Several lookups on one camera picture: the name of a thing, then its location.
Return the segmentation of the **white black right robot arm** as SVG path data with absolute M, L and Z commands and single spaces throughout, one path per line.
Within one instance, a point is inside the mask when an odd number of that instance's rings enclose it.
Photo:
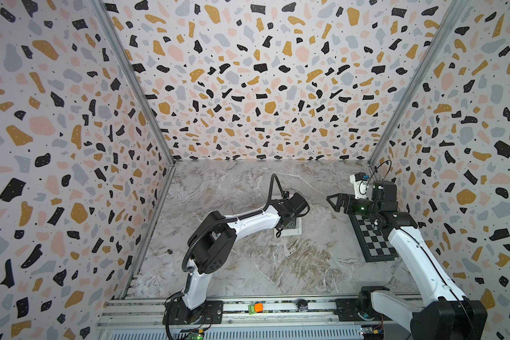
M 364 286 L 357 313 L 364 320 L 385 316 L 410 333 L 411 339 L 480 339 L 487 310 L 470 300 L 430 252 L 413 217 L 398 210 L 397 187 L 375 181 L 372 194 L 334 194 L 327 201 L 337 212 L 368 218 L 402 259 L 422 304 L 415 304 L 381 286 Z

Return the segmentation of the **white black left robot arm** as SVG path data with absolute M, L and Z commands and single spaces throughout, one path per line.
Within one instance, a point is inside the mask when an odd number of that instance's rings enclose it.
M 213 273 L 228 260 L 235 243 L 265 230 L 276 230 L 280 237 L 309 211 L 308 202 L 295 193 L 292 197 L 269 198 L 262 208 L 239 215 L 209 213 L 188 240 L 181 264 L 182 271 L 188 274 L 186 285 L 170 297 L 163 325 L 193 324 L 199 319 L 220 323 L 219 304 L 208 303 L 207 292 Z

